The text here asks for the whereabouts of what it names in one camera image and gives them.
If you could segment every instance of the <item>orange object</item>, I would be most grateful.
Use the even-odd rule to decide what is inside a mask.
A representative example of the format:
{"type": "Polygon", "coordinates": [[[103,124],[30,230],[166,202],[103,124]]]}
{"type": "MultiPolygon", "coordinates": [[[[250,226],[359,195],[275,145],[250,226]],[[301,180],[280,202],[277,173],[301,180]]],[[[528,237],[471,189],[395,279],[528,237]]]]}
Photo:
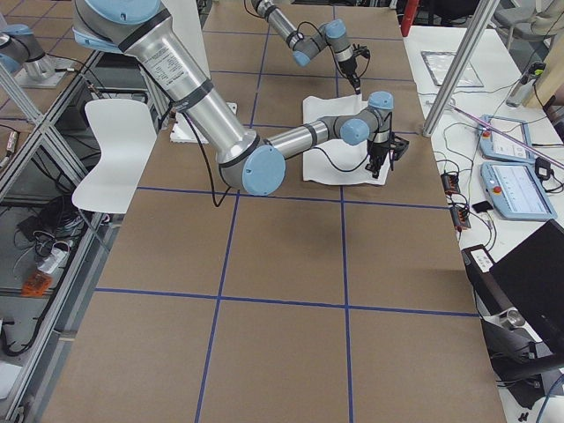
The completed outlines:
{"type": "Polygon", "coordinates": [[[41,297],[50,287],[53,278],[42,271],[34,271],[21,287],[24,297],[41,297]]]}

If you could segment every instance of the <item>red object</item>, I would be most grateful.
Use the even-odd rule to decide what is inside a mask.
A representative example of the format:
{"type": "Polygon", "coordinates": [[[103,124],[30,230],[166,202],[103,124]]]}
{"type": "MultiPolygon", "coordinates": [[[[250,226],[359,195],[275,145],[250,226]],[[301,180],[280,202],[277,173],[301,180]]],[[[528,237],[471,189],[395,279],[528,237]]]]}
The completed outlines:
{"type": "Polygon", "coordinates": [[[405,6],[404,18],[402,19],[402,35],[406,37],[409,35],[409,30],[412,27],[413,20],[417,16],[417,9],[419,7],[419,0],[408,0],[405,6]]]}

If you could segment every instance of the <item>sticker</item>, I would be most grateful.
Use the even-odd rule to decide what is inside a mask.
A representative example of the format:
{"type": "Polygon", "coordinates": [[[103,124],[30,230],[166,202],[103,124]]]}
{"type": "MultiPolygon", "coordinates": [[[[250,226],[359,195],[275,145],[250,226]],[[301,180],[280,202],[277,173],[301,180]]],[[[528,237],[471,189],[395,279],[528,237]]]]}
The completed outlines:
{"type": "Polygon", "coordinates": [[[487,273],[490,271],[490,268],[494,265],[490,257],[487,256],[486,252],[483,249],[474,249],[470,252],[474,260],[478,264],[478,267],[484,272],[487,273]]]}
{"type": "Polygon", "coordinates": [[[151,72],[159,85],[167,91],[188,77],[178,57],[167,47],[161,48],[145,60],[143,65],[151,72]]]}

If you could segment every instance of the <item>robotic arm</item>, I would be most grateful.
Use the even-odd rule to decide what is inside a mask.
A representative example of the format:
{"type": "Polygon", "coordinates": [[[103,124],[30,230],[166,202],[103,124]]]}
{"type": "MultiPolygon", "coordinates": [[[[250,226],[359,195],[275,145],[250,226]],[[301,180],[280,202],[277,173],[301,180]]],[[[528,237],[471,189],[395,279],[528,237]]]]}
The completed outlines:
{"type": "Polygon", "coordinates": [[[242,126],[178,40],[172,17],[160,0],[75,0],[74,7],[76,40],[90,48],[136,57],[177,112],[190,119],[215,148],[221,177],[236,189],[268,195],[284,179],[286,158],[337,134],[358,144],[371,135],[376,139],[386,128],[385,116],[392,106],[388,93],[389,101],[382,110],[373,100],[356,116],[323,118],[261,139],[242,126]]]}
{"type": "Polygon", "coordinates": [[[29,78],[37,81],[55,73],[53,61],[25,25],[9,25],[0,32],[0,62],[10,73],[23,65],[29,78]]]}
{"type": "Polygon", "coordinates": [[[341,19],[333,20],[316,28],[316,33],[306,38],[271,0],[251,0],[256,13],[264,18],[293,51],[293,59],[299,66],[309,62],[330,46],[335,61],[354,92],[360,94],[360,78],[356,74],[356,58],[370,58],[366,46],[351,46],[341,19]]]}

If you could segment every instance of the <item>white chair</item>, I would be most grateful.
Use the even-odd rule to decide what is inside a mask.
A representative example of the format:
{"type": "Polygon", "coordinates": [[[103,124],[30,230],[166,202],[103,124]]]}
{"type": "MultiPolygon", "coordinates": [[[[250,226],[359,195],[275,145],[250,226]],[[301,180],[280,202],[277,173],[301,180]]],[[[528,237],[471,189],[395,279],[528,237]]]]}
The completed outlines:
{"type": "Polygon", "coordinates": [[[521,3],[521,7],[499,10],[493,15],[499,28],[507,31],[507,49],[515,38],[542,41],[564,29],[564,0],[522,0],[521,3]]]}
{"type": "Polygon", "coordinates": [[[72,203],[80,210],[124,214],[157,139],[151,113],[144,103],[125,99],[89,101],[85,111],[101,157],[72,203]]]}

